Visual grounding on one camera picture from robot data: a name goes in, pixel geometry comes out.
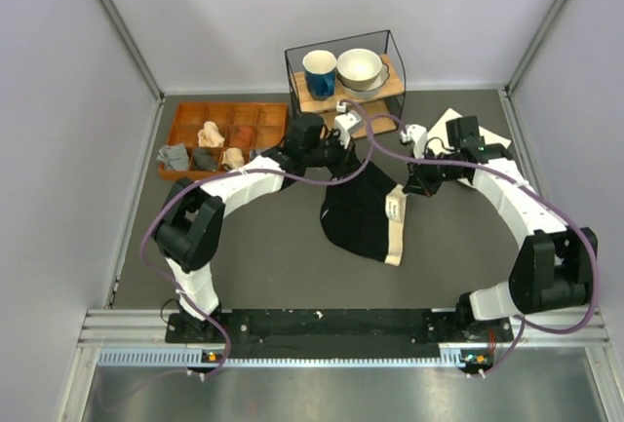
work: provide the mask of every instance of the beige sock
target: beige sock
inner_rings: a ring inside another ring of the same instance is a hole
[[[243,151],[238,147],[230,147],[225,149],[223,153],[223,165],[229,170],[233,171],[239,169],[245,165],[245,159],[243,158]]]
[[[206,122],[197,133],[197,145],[200,147],[221,147],[225,138],[218,132],[215,122]]]

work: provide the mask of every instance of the blue mug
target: blue mug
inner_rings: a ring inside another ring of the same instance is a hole
[[[327,50],[314,50],[303,57],[305,84],[310,95],[323,100],[335,91],[336,59]]]

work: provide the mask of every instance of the wooden shelf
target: wooden shelf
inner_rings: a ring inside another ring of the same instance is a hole
[[[388,65],[388,80],[386,84],[379,90],[379,92],[373,97],[369,99],[360,99],[350,96],[344,91],[344,87],[342,83],[336,78],[335,80],[335,93],[333,96],[326,98],[325,100],[315,100],[310,93],[308,92],[308,88],[305,85],[305,74],[303,71],[295,73],[293,75],[294,82],[296,83],[296,90],[299,95],[299,104],[301,106],[302,112],[313,112],[313,113],[322,113],[328,112],[331,110],[335,110],[335,105],[342,98],[351,98],[356,102],[371,102],[374,100],[379,100],[381,98],[386,98],[390,96],[399,96],[405,92],[406,88],[401,82],[399,75],[397,74],[397,70],[395,69],[392,61],[387,55],[381,55],[381,60]]]
[[[388,115],[390,112],[388,111],[388,106],[386,102],[383,100],[378,100],[377,102],[369,102],[362,105],[364,110],[367,112],[369,117],[374,117],[375,115]],[[331,130],[333,129],[333,119],[337,116],[337,112],[325,112],[322,113],[321,116],[323,120],[325,120],[325,124]],[[397,125],[390,120],[389,118],[380,118],[379,120],[375,120],[372,122],[372,131],[375,134],[388,133],[393,132],[397,129]],[[359,129],[353,137],[358,139],[360,137],[365,137],[367,135],[366,127]]]

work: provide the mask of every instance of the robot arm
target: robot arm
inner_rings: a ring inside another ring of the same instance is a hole
[[[262,195],[293,184],[283,173],[302,176],[308,167],[327,167],[333,176],[344,176],[356,170],[360,164],[351,134],[362,125],[357,113],[345,113],[335,118],[335,130],[321,137],[323,119],[304,114],[295,120],[283,144],[264,151],[238,169],[244,176],[207,181],[167,213],[153,237],[184,291],[177,293],[187,321],[196,327],[205,322],[188,304],[187,297],[207,315],[218,306],[210,261],[216,252],[223,218]],[[247,173],[253,169],[268,169],[272,173]],[[179,180],[166,204],[191,183],[187,178]],[[189,212],[196,213],[192,221],[187,218]]]
[[[485,144],[476,117],[447,122],[447,133],[452,146],[448,154],[435,155],[426,150],[426,130],[417,125],[406,127],[402,141],[413,143],[415,158],[481,164],[511,176],[532,191],[511,154],[500,144]],[[457,312],[462,322],[495,320],[590,301],[592,271],[587,252],[558,216],[529,195],[485,171],[418,164],[410,165],[409,170],[406,191],[426,196],[435,194],[444,181],[468,179],[496,208],[518,243],[520,252],[509,281],[460,297]],[[589,228],[582,230],[596,250],[594,233]]]

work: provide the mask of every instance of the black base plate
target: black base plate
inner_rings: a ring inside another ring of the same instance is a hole
[[[230,334],[230,357],[239,359],[404,359],[439,357],[443,342],[488,343],[513,339],[507,319],[457,324],[454,312],[429,309],[215,311]],[[171,314],[169,343],[222,343],[213,327],[199,330],[182,313]]]

